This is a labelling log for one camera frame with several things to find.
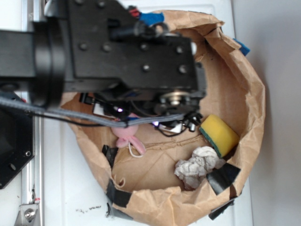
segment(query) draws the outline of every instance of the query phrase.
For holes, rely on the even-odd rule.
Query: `white wall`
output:
[[[261,154],[251,173],[255,226],[301,224],[301,1],[232,0],[236,37],[267,87]]]
[[[21,0],[0,0],[0,30],[21,30]],[[12,226],[21,205],[21,173],[0,190],[0,226]]]

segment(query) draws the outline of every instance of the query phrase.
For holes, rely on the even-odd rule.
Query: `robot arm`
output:
[[[190,39],[164,24],[147,26],[115,0],[60,0],[51,8],[32,32],[0,31],[2,91],[28,91],[47,109],[63,92],[94,93],[96,102],[140,117],[181,113],[192,131],[200,123],[206,80]]]

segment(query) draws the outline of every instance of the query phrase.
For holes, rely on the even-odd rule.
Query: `brown paper bag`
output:
[[[151,125],[140,125],[136,136],[145,144],[145,156],[133,158],[128,148],[122,148],[111,169],[101,151],[103,145],[115,147],[117,138],[111,129],[71,127],[103,190],[113,180],[119,190],[132,193],[126,207],[113,204],[114,208],[152,226],[186,226],[240,195],[261,147],[265,89],[240,45],[222,33],[222,21],[195,12],[163,13],[171,31],[191,37],[198,46],[195,58],[202,62],[207,78],[207,96],[200,103],[204,118],[216,114],[240,135],[227,160],[241,169],[233,186],[216,195],[204,179],[195,191],[184,191],[174,165],[189,159],[196,147],[209,145],[198,131],[164,137]],[[90,106],[78,102],[78,95],[73,97],[65,97],[63,108],[91,113]]]

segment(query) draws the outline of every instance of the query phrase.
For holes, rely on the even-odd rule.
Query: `metal bracket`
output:
[[[21,205],[15,222],[15,226],[39,226],[39,204]]]
[[[15,93],[0,93],[0,96],[22,101]],[[0,189],[24,168],[34,157],[32,117],[25,112],[0,108]]]

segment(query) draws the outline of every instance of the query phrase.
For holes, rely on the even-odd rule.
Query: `pink plush toy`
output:
[[[127,128],[111,128],[113,133],[119,137],[116,142],[116,146],[118,148],[123,148],[128,145],[129,151],[133,157],[142,157],[146,152],[143,143],[134,136],[138,130],[138,127],[138,125],[135,125],[129,126]],[[136,148],[140,156],[134,155],[132,153],[131,144]]]

